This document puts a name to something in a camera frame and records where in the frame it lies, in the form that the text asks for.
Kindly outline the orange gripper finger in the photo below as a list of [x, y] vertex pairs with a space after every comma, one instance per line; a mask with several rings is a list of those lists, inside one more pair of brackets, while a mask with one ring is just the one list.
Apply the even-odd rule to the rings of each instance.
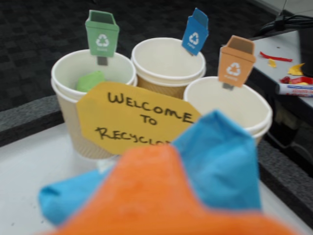
[[173, 146], [135, 148], [83, 197], [71, 181], [39, 193], [50, 235], [292, 235], [258, 211], [206, 207], [193, 192]]

